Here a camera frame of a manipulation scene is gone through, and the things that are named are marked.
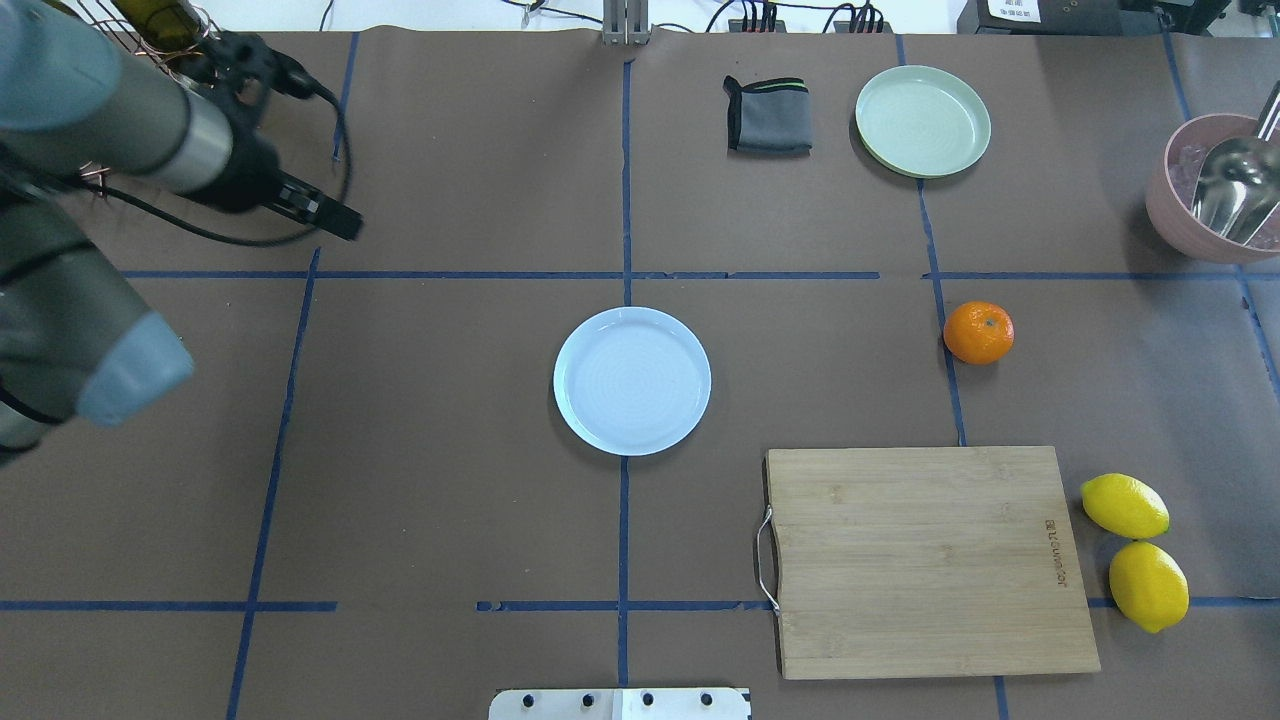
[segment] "blue tape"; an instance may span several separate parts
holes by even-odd
[[[1183,122],[1192,119],[1190,106],[1187,105],[1187,95],[1183,92],[1183,76],[1178,72],[1178,58],[1174,55],[1174,40],[1169,36],[1169,28],[1160,23],[1160,35],[1165,40],[1165,59],[1169,60],[1169,74],[1174,78],[1174,92],[1178,95],[1178,108],[1183,111]]]
[[[617,612],[612,600],[503,600],[477,602],[476,612]]]
[[[347,100],[351,97],[351,77],[356,73],[356,51],[360,49],[360,33],[351,33],[351,46],[347,49],[347,74],[342,78],[342,95],[338,97],[338,106],[343,114],[347,113]],[[338,149],[342,145],[342,128],[333,128],[333,161],[337,163]]]
[[[773,610],[764,600],[640,600],[627,603],[632,612],[726,612],[735,610]]]
[[[1203,282],[1234,279],[1230,273],[942,273],[920,275],[927,281],[1161,281]]]
[[[301,281],[301,270],[124,270],[131,279],[196,279],[196,281]]]
[[[289,360],[289,378],[284,384],[284,404],[280,409],[280,427],[275,436],[275,452],[271,457],[271,477],[266,484],[266,501],[262,505],[262,524],[257,533],[257,551],[253,555],[253,573],[248,583],[248,603],[244,623],[241,626],[241,643],[236,653],[236,671],[232,675],[232,692],[227,703],[227,720],[234,720],[239,708],[239,692],[244,682],[244,664],[248,661],[250,641],[253,637],[253,615],[259,588],[262,584],[262,566],[266,564],[266,544],[271,537],[271,518],[275,515],[275,493],[280,486],[280,466],[284,457],[284,438],[289,430],[293,414],[293,391],[298,377],[298,360],[302,356],[302,341],[311,320],[311,299],[315,295],[316,270],[320,266],[320,249],[311,254],[311,266],[307,269],[307,286],[302,291],[302,311],[298,314],[298,331],[293,337],[293,356]]]
[[[933,306],[938,314],[938,333],[941,334],[942,325],[947,323],[947,309],[942,297],[942,272],[938,269],[938,249],[933,242],[933,220],[929,219],[929,208],[924,204],[923,179],[915,181],[915,192],[920,199],[920,223],[924,225],[924,237],[927,240],[925,247],[929,254],[929,274],[925,277],[933,281]],[[951,415],[956,425],[956,445],[965,447],[969,445],[969,437],[964,429],[964,407],[960,405],[960,382],[956,379],[955,357],[945,345],[942,347],[942,357],[947,366],[947,386],[951,391]]]
[[[992,678],[996,684],[996,714],[1000,720],[1009,720],[1009,697],[1005,694],[1005,676],[996,675]]]
[[[622,273],[609,272],[503,272],[503,270],[320,270],[323,281],[617,281]]]
[[[744,272],[718,273],[714,270],[677,270],[675,273],[637,272],[637,281],[878,281],[879,273],[822,273],[822,272]]]
[[[631,63],[622,64],[622,304],[631,306]]]
[[[1276,359],[1271,352],[1271,343],[1267,340],[1266,329],[1262,327],[1262,319],[1258,316],[1258,306],[1253,300],[1253,290],[1249,288],[1249,281],[1244,277],[1244,269],[1239,265],[1235,268],[1235,278],[1240,286],[1240,296],[1249,313],[1253,337],[1258,342],[1258,354],[1262,355],[1262,364],[1267,369],[1267,380],[1271,382],[1271,395],[1276,397],[1276,402],[1280,402],[1280,374],[1276,373]]]
[[[0,612],[335,612],[337,602],[3,600]]]
[[[1116,601],[1110,597],[1091,597],[1089,607],[1115,607]],[[1275,597],[1221,597],[1204,596],[1192,597],[1192,607],[1280,607],[1280,598]]]
[[[627,603],[630,594],[631,459],[618,462],[618,687],[627,687]]]
[[[227,720],[236,720],[239,712],[239,693],[244,687],[244,665],[248,662],[248,644],[253,637],[253,612],[246,612],[241,623],[239,650],[236,651],[236,670],[232,673],[232,692],[227,701]]]

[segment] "device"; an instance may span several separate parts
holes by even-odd
[[[193,372],[177,334],[52,202],[86,187],[87,163],[223,211],[269,208],[303,225],[266,242],[184,225],[214,240],[360,232],[360,214],[344,205],[349,140],[343,190],[330,199],[284,173],[255,129],[269,91],[319,95],[338,109],[301,64],[256,36],[219,32],[200,40],[182,72],[175,82],[42,1],[0,0],[0,465],[74,415],[119,424]],[[340,109],[338,118],[343,127]]]

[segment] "bamboo cutting board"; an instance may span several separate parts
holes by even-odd
[[[1097,673],[1052,447],[771,450],[787,679]]]

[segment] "metal bracket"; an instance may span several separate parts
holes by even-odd
[[[605,45],[648,45],[649,0],[604,0],[602,32]]]
[[[737,688],[503,691],[489,720],[751,720],[751,693]]]

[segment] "yellow lemon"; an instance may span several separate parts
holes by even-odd
[[[1169,510],[1146,483],[1120,473],[1098,475],[1080,486],[1084,512],[1102,529],[1126,538],[1153,538],[1169,532]]]
[[[1178,624],[1190,605],[1181,568],[1149,542],[1132,542],[1116,553],[1110,583],[1120,612],[1148,633]]]

